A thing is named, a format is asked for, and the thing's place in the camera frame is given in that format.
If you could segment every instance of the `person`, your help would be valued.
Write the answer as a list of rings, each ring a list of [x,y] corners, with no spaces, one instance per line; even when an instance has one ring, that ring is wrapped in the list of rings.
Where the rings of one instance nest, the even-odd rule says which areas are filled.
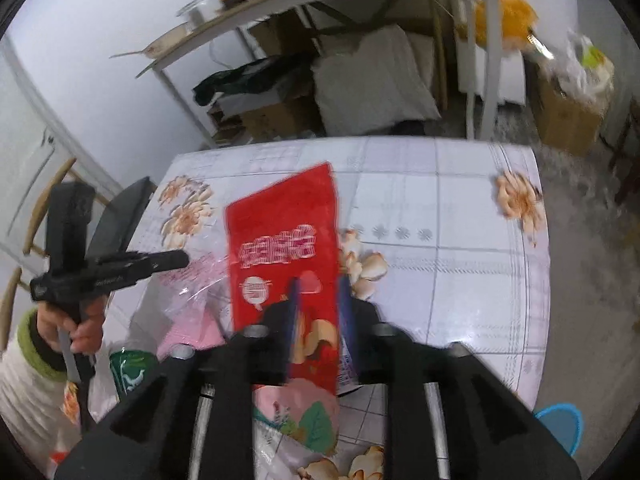
[[[42,475],[47,473],[60,432],[70,425],[62,412],[66,368],[58,329],[69,332],[74,353],[96,353],[102,345],[105,302],[106,298],[94,300],[85,309],[87,318],[78,325],[48,303],[38,304],[21,320],[0,360],[3,478],[6,463],[13,463],[22,478],[25,472],[36,478],[32,474],[34,466]]]

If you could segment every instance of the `wooden chair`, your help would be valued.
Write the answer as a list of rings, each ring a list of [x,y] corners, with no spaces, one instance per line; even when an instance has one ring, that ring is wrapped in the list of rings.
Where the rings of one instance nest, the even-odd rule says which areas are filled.
[[[15,267],[4,291],[2,303],[0,303],[0,352],[4,352],[9,344],[11,320],[14,316],[15,291],[19,286],[29,291],[29,286],[22,280],[22,268]]]
[[[39,254],[42,257],[46,256],[44,249],[34,242],[36,233],[38,232],[38,229],[42,225],[42,221],[47,214],[51,189],[53,189],[56,184],[60,184],[60,182],[62,182],[67,175],[71,176],[75,180],[84,182],[78,172],[73,169],[73,165],[75,163],[76,158],[71,157],[62,166],[60,166],[59,170],[57,170],[56,174],[51,178],[51,180],[49,180],[49,182],[45,186],[45,189],[42,190],[42,193],[36,200],[33,211],[31,212],[31,217],[29,218],[29,224],[27,225],[27,234],[24,237],[24,244],[22,245],[22,254],[24,254],[25,256],[28,256],[31,251]],[[110,203],[109,200],[100,193],[96,193],[95,199],[105,207],[107,207]]]

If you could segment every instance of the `green cuff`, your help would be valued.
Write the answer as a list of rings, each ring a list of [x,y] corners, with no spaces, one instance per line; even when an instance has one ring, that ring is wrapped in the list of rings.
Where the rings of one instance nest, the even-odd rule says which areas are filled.
[[[49,366],[38,354],[31,335],[29,332],[29,323],[31,317],[36,316],[38,309],[34,308],[30,312],[26,313],[22,318],[20,325],[18,326],[18,346],[22,351],[22,355],[26,361],[31,365],[31,368],[37,371],[41,376],[50,381],[57,383],[64,383],[66,381],[66,371],[60,372],[54,370]]]

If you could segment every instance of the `snack package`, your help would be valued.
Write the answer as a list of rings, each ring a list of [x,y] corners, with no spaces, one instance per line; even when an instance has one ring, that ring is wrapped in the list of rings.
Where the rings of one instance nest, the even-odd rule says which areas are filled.
[[[336,192],[329,164],[303,171],[226,208],[234,327],[260,321],[300,279],[290,381],[256,389],[256,417],[309,449],[337,442]]]

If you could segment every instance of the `white pillow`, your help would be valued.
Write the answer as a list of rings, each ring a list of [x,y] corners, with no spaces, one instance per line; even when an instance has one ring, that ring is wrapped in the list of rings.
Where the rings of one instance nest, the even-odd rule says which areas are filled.
[[[412,32],[408,32],[406,36],[409,38],[411,50],[414,51],[415,63],[418,66],[420,79],[427,85],[428,89],[431,89],[434,67],[433,38]]]
[[[313,70],[316,102],[330,136],[440,118],[409,40],[397,25],[367,34],[356,52],[321,59]]]

